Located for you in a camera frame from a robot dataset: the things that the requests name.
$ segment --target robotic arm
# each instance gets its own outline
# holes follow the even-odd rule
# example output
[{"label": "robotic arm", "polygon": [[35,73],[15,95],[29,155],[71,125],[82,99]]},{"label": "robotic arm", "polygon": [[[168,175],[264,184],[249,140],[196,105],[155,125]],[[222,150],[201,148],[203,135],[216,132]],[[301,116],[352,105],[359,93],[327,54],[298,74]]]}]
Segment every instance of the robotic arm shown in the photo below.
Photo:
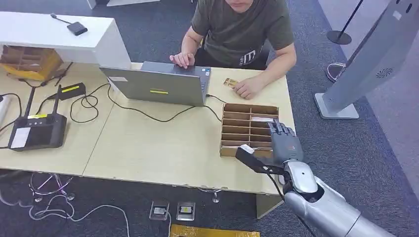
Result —
[{"label": "robotic arm", "polygon": [[310,166],[302,162],[301,144],[291,128],[278,119],[268,125],[273,158],[257,158],[247,145],[237,149],[236,158],[257,173],[283,175],[284,201],[297,216],[331,237],[394,237],[314,176]]}]

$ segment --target laptop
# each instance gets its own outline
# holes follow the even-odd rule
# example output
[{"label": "laptop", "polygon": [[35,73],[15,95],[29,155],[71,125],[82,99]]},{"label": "laptop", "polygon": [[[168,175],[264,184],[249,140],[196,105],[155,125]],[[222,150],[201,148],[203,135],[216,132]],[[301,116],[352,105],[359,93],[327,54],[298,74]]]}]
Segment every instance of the laptop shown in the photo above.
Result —
[{"label": "laptop", "polygon": [[141,70],[100,67],[128,99],[202,107],[211,68],[144,62]]}]

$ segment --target cardboard compartment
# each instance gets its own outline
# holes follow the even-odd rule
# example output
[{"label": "cardboard compartment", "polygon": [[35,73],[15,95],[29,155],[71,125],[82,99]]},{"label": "cardboard compartment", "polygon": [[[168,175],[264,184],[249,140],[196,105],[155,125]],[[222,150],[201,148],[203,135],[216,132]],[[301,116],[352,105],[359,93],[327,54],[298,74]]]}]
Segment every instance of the cardboard compartment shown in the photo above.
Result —
[{"label": "cardboard compartment", "polygon": [[277,119],[278,115],[251,114],[251,120],[253,120],[253,118]]},{"label": "cardboard compartment", "polygon": [[249,141],[221,141],[221,146],[239,147],[243,144],[249,145]]},{"label": "cardboard compartment", "polygon": [[239,119],[224,119],[222,121],[223,126],[238,126],[238,127],[249,127],[250,121],[248,120],[239,120]]},{"label": "cardboard compartment", "polygon": [[16,78],[45,81],[54,76],[63,63],[51,48],[3,46],[0,65]]},{"label": "cardboard compartment", "polygon": [[223,126],[222,133],[250,134],[248,127]]},{"label": "cardboard compartment", "polygon": [[264,147],[272,149],[272,143],[270,142],[250,142],[250,147],[257,148],[257,147]]},{"label": "cardboard compartment", "polygon": [[271,130],[268,129],[268,128],[254,128],[254,127],[252,127],[250,134],[270,136],[271,135]]},{"label": "cardboard compartment", "polygon": [[271,142],[271,136],[251,135],[251,142]]},{"label": "cardboard compartment", "polygon": [[224,141],[249,141],[248,134],[221,134],[221,139]]},{"label": "cardboard compartment", "polygon": [[269,128],[268,124],[266,122],[257,122],[257,121],[251,121],[250,127],[263,127],[263,128]]},{"label": "cardboard compartment", "polygon": [[[252,121],[257,117],[262,121]],[[235,157],[243,144],[255,148],[257,157],[272,157],[272,144],[267,120],[279,117],[273,106],[225,104],[223,108],[220,155]]]},{"label": "cardboard compartment", "polygon": [[244,104],[225,104],[224,111],[250,113],[251,107],[249,105],[244,105]]},{"label": "cardboard compartment", "polygon": [[250,120],[250,114],[246,113],[239,113],[239,112],[224,112],[223,115],[224,119],[242,119],[242,120]]},{"label": "cardboard compartment", "polygon": [[252,114],[275,115],[278,117],[278,108],[273,106],[252,106]]}]

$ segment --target speaker grille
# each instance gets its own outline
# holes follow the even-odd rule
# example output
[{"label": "speaker grille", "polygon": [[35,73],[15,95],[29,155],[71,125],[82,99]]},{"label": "speaker grille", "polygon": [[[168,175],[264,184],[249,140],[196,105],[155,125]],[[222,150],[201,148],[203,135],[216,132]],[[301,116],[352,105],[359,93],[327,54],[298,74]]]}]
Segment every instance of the speaker grille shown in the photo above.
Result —
[{"label": "speaker grille", "polygon": [[382,69],[381,71],[379,71],[376,74],[376,78],[386,78],[386,77],[388,77],[392,73],[393,73],[393,69],[392,68],[385,68],[385,69]]}]

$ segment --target white cable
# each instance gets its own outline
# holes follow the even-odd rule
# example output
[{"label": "white cable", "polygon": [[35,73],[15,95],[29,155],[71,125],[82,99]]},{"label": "white cable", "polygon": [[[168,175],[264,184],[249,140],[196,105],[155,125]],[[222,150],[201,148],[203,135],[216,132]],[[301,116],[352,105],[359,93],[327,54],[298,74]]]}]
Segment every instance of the white cable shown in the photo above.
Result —
[{"label": "white cable", "polygon": [[168,237],[170,237],[171,215],[170,215],[169,211],[168,211],[168,216],[169,216],[169,234],[168,234]]},{"label": "white cable", "polygon": [[[66,203],[67,203],[67,204],[71,207],[71,209],[72,209],[72,211],[73,211],[73,212],[71,213],[71,215],[69,215],[69,214],[68,214],[66,211],[64,211],[64,210],[60,210],[60,209],[49,209],[49,206],[51,206],[51,202],[52,202],[55,198],[57,198],[57,197],[63,197],[63,198],[65,198]],[[74,207],[73,207],[73,205],[72,205],[71,203],[69,203],[69,202],[67,201],[67,197],[66,197],[66,196],[64,196],[64,195],[56,195],[56,196],[54,196],[53,198],[51,198],[51,200],[49,200],[48,206],[46,206],[46,209],[45,209],[45,210],[42,210],[42,211],[38,211],[38,212],[36,212],[36,213],[35,213],[35,216],[34,216],[34,215],[32,215],[32,210],[34,209],[34,207],[35,207],[35,206],[33,206],[33,205],[24,205],[24,204],[22,203],[22,201],[18,201],[18,202],[16,202],[16,203],[10,203],[10,202],[7,202],[6,200],[4,200],[3,196],[1,195],[1,191],[0,191],[0,201],[1,201],[1,202],[3,202],[4,204],[8,205],[8,206],[16,206],[16,205],[19,205],[20,207],[23,207],[23,208],[30,208],[30,209],[29,209],[29,217],[30,217],[31,219],[35,220],[35,221],[40,221],[40,220],[42,220],[42,219],[44,219],[44,218],[46,218],[46,217],[48,217],[48,216],[58,216],[58,217],[61,217],[61,218],[64,218],[64,219],[70,219],[70,220],[72,220],[73,222],[78,222],[78,221],[83,220],[83,219],[84,219],[84,218],[86,218],[88,215],[90,215],[91,213],[93,213],[94,211],[96,211],[97,209],[100,209],[100,208],[102,208],[102,207],[111,207],[111,208],[115,208],[115,209],[120,210],[120,211],[124,214],[125,221],[126,221],[126,235],[129,237],[129,224],[128,224],[128,218],[127,218],[127,216],[126,216],[125,211],[124,211],[124,210],[122,210],[121,208],[117,207],[117,206],[112,206],[112,205],[100,205],[100,206],[98,206],[98,207],[94,208],[93,210],[91,210],[91,211],[90,211],[88,214],[86,214],[84,217],[82,217],[82,218],[80,218],[80,219],[73,219],[73,216],[74,216],[74,213],[75,213],[75,211],[74,211]],[[55,211],[55,212],[63,212],[63,213],[65,213],[67,216],[63,216],[63,215],[60,215],[60,214],[57,214],[57,213],[50,213],[50,214],[44,215],[44,216],[42,216],[42,217],[37,217],[37,216],[39,216],[39,215],[45,214],[45,213],[47,213],[47,212],[53,212],[53,211]],[[169,215],[169,219],[170,219],[170,223],[169,223],[169,237],[170,237],[171,216],[170,216],[170,213],[168,213],[168,215]]]}]

